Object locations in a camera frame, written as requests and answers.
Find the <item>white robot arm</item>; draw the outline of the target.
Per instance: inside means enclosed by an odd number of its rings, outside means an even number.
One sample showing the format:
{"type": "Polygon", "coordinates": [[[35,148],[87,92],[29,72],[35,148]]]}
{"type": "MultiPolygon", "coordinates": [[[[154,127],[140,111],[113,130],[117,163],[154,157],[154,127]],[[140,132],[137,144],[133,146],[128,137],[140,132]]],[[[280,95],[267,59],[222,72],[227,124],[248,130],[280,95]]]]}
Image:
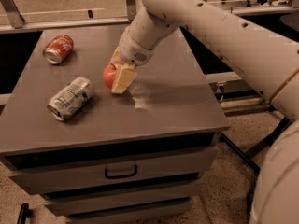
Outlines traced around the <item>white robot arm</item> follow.
{"type": "Polygon", "coordinates": [[[111,58],[112,92],[123,93],[159,42],[185,27],[290,121],[263,160],[249,224],[299,224],[299,44],[203,0],[141,2],[111,58]]]}

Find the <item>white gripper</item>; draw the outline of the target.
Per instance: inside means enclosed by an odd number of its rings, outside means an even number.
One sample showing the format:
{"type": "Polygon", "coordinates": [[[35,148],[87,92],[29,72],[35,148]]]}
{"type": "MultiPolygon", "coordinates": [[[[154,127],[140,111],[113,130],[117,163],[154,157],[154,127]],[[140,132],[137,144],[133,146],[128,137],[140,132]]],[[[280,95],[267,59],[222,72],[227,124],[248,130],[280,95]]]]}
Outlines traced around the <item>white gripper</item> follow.
{"type": "Polygon", "coordinates": [[[116,64],[116,76],[111,92],[123,94],[137,76],[135,67],[131,64],[144,65],[153,53],[150,30],[127,27],[110,59],[110,63],[116,64]]]}

